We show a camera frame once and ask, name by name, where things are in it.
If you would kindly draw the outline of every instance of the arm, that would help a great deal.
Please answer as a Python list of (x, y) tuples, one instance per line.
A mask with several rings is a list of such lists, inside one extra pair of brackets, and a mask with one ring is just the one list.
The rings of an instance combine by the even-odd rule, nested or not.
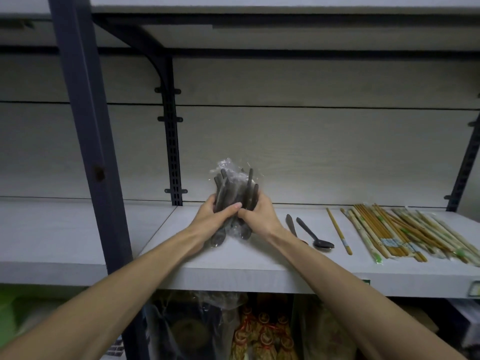
[(59, 307), (32, 331), (0, 350), (1, 360), (99, 359), (133, 320), (163, 279), (200, 251), (237, 203), (213, 213), (212, 195), (192, 223), (153, 250)]
[(387, 297), (293, 236), (267, 196), (261, 194), (255, 210), (241, 209), (238, 217), (285, 256), (370, 360), (465, 359)]

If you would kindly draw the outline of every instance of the forearm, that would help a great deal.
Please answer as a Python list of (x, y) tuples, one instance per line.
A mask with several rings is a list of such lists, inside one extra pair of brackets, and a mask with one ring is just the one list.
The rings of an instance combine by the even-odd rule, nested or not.
[(287, 230), (267, 238), (370, 360), (464, 359), (381, 293)]
[(59, 307), (0, 358), (99, 359), (196, 241), (188, 230), (178, 233)]

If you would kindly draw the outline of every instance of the pile of chopsticks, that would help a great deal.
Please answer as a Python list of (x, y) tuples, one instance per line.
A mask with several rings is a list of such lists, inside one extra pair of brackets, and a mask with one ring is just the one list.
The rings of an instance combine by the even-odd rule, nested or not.
[(480, 266), (477, 248), (435, 215), (406, 208), (394, 208), (393, 214), (376, 204), (356, 204), (348, 212), (341, 211), (353, 223), (377, 263), (382, 262), (381, 256), (386, 259), (406, 256), (427, 262), (422, 248), (438, 258), (456, 257)]

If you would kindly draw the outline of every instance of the lower shelf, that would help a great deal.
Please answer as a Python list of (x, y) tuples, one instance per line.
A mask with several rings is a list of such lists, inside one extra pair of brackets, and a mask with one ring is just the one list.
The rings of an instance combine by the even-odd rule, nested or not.
[[(198, 206), (177, 207), (142, 254), (187, 227), (197, 210)], [(352, 256), (345, 251), (324, 208), (296, 205), (295, 208), (277, 208), (276, 212), (285, 227), (287, 214), (294, 221), (300, 217), (319, 238), (333, 242), (335, 249), (325, 255), (357, 277), (369, 280), (370, 285), (386, 296), (466, 298), (472, 283), (480, 281), (480, 268), (457, 259), (437, 259), (428, 254), (425, 254), (428, 262), (399, 258), (384, 260), (383, 265), (375, 264), (355, 228), (339, 210), (332, 210), (332, 213), (353, 251)], [(435, 213), (473, 245), (480, 247), (480, 223), (453, 212)], [(311, 246), (310, 236), (297, 224), (296, 229), (297, 235)], [(255, 235), (247, 242), (227, 237), (221, 246), (203, 250), (172, 273), (162, 287), (177, 290), (312, 292), (289, 263)]]
[[(125, 202), (134, 257), (174, 209), (171, 202)], [(0, 199), (0, 283), (90, 286), (106, 275), (89, 200)]]

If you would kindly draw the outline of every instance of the hand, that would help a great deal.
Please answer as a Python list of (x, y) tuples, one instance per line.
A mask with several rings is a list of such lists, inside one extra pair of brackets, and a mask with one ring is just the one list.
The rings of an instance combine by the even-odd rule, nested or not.
[(259, 193), (255, 209), (248, 211), (242, 208), (238, 212), (238, 217), (242, 218), (255, 234), (266, 240), (285, 231), (275, 213), (272, 201), (262, 192)]
[(215, 194), (212, 194), (205, 203), (200, 206), (195, 218), (184, 230), (185, 233), (189, 234), (188, 236), (195, 236), (195, 238), (198, 239), (190, 251), (190, 255), (199, 252), (203, 248), (204, 242), (215, 234), (225, 220), (236, 214), (242, 207), (242, 203), (238, 202), (228, 206), (223, 211), (213, 213), (214, 202)]

